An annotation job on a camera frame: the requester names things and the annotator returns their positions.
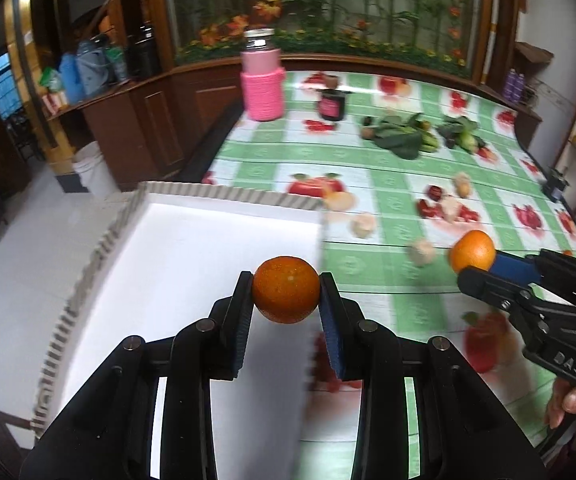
plastic bottle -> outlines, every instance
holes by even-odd
[[[63,88],[71,105],[77,104],[85,99],[84,86],[81,83],[81,76],[76,67],[76,57],[74,54],[64,54],[61,57],[61,64],[58,66],[61,73]]]
[[[517,73],[514,68],[510,69],[508,75],[506,76],[506,84],[504,85],[503,96],[507,101],[511,101],[513,98],[514,82],[517,79]]]
[[[521,100],[525,84],[526,80],[524,74],[519,74],[519,77],[517,77],[516,82],[514,83],[513,99],[512,99],[513,103],[518,103]]]
[[[273,28],[244,32],[241,86],[245,111],[255,121],[274,121],[285,109],[282,86],[285,70],[279,60],[280,50],[272,42],[273,35]]]

wooden cabinet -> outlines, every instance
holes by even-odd
[[[168,72],[81,105],[122,190],[183,168],[223,110],[241,98],[239,67]]]
[[[161,176],[130,93],[95,102],[83,112],[119,188],[133,189],[143,180]]]

tiled floor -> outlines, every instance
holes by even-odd
[[[0,239],[0,410],[30,418],[56,318],[127,194],[65,194],[46,165],[7,208]],[[20,442],[31,447],[27,432]]]

purple bottle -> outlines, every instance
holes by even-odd
[[[513,98],[513,89],[514,89],[514,82],[517,79],[517,73],[514,71],[514,68],[510,69],[508,75],[506,76],[506,84],[504,85],[504,99],[507,101],[511,101]]]
[[[524,85],[526,84],[526,80],[524,74],[519,74],[519,77],[516,79],[513,88],[513,103],[518,103],[522,98],[522,93],[524,92]]]

small potato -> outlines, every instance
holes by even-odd
[[[460,198],[468,198],[472,193],[472,186],[469,182],[462,181],[455,185],[455,189]]]
[[[354,207],[356,198],[347,191],[336,191],[324,198],[324,205],[330,211],[348,211]]]

